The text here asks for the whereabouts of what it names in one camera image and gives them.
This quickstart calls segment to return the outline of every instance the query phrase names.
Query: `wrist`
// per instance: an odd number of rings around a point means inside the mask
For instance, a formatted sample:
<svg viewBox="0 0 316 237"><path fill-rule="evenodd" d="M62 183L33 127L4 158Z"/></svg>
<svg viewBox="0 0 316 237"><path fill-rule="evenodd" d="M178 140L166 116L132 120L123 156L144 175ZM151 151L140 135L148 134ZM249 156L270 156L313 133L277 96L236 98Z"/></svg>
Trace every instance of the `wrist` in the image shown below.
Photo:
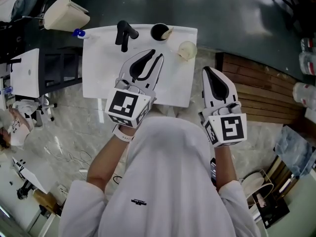
<svg viewBox="0 0 316 237"><path fill-rule="evenodd" d="M132 128L132 127L127 127L127 126L124 126L124 125L120 125L119 126L119 130L126 134L127 136L134 136L135 132L136 132L136 129L135 128Z"/></svg>
<svg viewBox="0 0 316 237"><path fill-rule="evenodd" d="M214 148L214 152L221 154L221 153L224 153L224 152L229 152L230 153L231 151L230 151L229 146L223 146L223 147L216 147L216 148Z"/></svg>

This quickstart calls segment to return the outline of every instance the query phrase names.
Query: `wooden slat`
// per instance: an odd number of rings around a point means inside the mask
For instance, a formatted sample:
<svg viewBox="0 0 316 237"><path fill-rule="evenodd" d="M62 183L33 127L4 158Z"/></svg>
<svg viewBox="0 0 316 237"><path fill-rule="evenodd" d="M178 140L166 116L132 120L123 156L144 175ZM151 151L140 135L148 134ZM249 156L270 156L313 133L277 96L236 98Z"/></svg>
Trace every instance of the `wooden slat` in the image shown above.
<svg viewBox="0 0 316 237"><path fill-rule="evenodd" d="M279 106L279 105L273 105L273 104L268 104L268 103L263 103L263 102L248 100L248 99L242 99L240 98L239 95L238 95L238 100L241 102L241 105L243 107L257 108L257 109L274 111L274 112L279 112L279 113L292 114L296 116L301 116L302 114L301 110L294 110L294 109Z"/></svg>
<svg viewBox="0 0 316 237"><path fill-rule="evenodd" d="M283 118L273 118L259 115L247 114L248 121L266 122L266 123L277 123L277 124L293 124L294 119L283 119Z"/></svg>
<svg viewBox="0 0 316 237"><path fill-rule="evenodd" d="M268 81L251 78L243 75L233 74L230 72L223 72L232 82L241 83L245 85L255 86L262 89L278 92L280 94L292 97L292 90L272 84Z"/></svg>
<svg viewBox="0 0 316 237"><path fill-rule="evenodd" d="M266 117L274 117L274 118L280 118L280 119L296 119L296 118L298 118L297 115L293 115L293 114L278 113L278 112L261 110L261 109L250 108L250 107L243 107L243 106L241 107L241 110L243 113L247 113L247 114L266 116Z"/></svg>
<svg viewBox="0 0 316 237"><path fill-rule="evenodd" d="M242 99L247 99L247 100L253 100L253 101L257 101L257 102L262 102L262 103L267 103L267 104L272 104L275 106L282 106L282 107L287 107L287 108L291 108L294 110L303 110L302 106L299 105L291 105L285 102L281 102L278 100L274 100L274 99L270 99L270 98L266 98L266 97L262 97L262 96L256 96L256 95L250 95L250 94L245 94L242 92L238 92L238 100L242 98Z"/></svg>
<svg viewBox="0 0 316 237"><path fill-rule="evenodd" d="M267 97L270 99L278 100L280 102L285 102L292 105L297 105L292 97L288 97L276 92L272 92L266 89L260 89L253 86L243 85L240 83L235 83L237 92L246 93L250 95L262 96Z"/></svg>
<svg viewBox="0 0 316 237"><path fill-rule="evenodd" d="M232 54L224 53L224 62L229 62L229 63L243 66L246 68L262 71L268 75L271 75L273 77L276 77L278 79L286 81L290 84L295 84L297 82L297 80L295 78L293 78L287 74L284 74L276 69L273 69L273 68L268 67L264 64L261 64L261 63L255 62L255 61L251 61L251 60L248 60L248 59L245 59L245 58L242 58L239 56L235 56Z"/></svg>
<svg viewBox="0 0 316 237"><path fill-rule="evenodd" d="M266 171L267 175L265 176L265 181L268 181L268 179L271 178L271 176L274 174L281 163L281 158L279 156L276 156L269 169Z"/></svg>
<svg viewBox="0 0 316 237"><path fill-rule="evenodd" d="M274 180L277 178L277 176L280 175L281 171L287 168L285 163L283 161L281 161L280 165L277 167L277 169L275 170L275 172L271 175L270 179Z"/></svg>
<svg viewBox="0 0 316 237"><path fill-rule="evenodd" d="M234 73L234 74L239 74L239 75L243 75L243 76L247 76L247 77L251 77L251 78L256 78L259 80L263 80L263 81L284 87L290 91L293 90L293 86L294 86L293 84L291 84L289 82L283 81L283 80L276 78L276 77L273 77L273 76L270 76L270 75L263 73L261 71L245 68L245 67L238 66L235 64L230 64L227 62L223 63L223 71Z"/></svg>

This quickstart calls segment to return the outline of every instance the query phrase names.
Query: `black cup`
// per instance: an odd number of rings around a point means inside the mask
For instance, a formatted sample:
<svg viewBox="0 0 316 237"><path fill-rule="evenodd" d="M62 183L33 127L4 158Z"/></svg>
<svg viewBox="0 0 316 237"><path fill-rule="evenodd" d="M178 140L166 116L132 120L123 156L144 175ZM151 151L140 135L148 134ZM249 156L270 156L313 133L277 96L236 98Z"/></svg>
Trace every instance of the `black cup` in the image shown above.
<svg viewBox="0 0 316 237"><path fill-rule="evenodd" d="M165 24L156 24L152 27L150 34L154 40L163 41L162 35L167 32L169 28Z"/></svg>

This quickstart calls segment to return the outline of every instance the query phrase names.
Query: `logo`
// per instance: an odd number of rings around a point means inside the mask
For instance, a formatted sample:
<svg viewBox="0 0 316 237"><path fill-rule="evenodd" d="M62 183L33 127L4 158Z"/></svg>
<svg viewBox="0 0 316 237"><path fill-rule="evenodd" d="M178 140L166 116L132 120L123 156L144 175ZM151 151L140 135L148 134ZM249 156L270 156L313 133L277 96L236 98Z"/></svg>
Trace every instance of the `logo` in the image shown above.
<svg viewBox="0 0 316 237"><path fill-rule="evenodd" d="M243 129L240 116L221 118L223 140L243 139Z"/></svg>
<svg viewBox="0 0 316 237"><path fill-rule="evenodd" d="M145 203L145 201L141 201L138 199L132 199L131 201L137 205L147 205L147 203Z"/></svg>

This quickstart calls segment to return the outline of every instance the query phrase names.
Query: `white cube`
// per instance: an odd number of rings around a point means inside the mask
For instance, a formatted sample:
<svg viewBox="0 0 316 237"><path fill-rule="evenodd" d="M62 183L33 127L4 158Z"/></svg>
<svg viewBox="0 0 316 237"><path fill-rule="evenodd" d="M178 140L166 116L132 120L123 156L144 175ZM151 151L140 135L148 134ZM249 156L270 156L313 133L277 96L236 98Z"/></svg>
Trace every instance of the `white cube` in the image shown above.
<svg viewBox="0 0 316 237"><path fill-rule="evenodd" d="M203 127L214 147L234 145L247 139L245 113L209 116Z"/></svg>
<svg viewBox="0 0 316 237"><path fill-rule="evenodd" d="M105 113L121 125L136 128L151 108L151 97L112 88L109 92Z"/></svg>

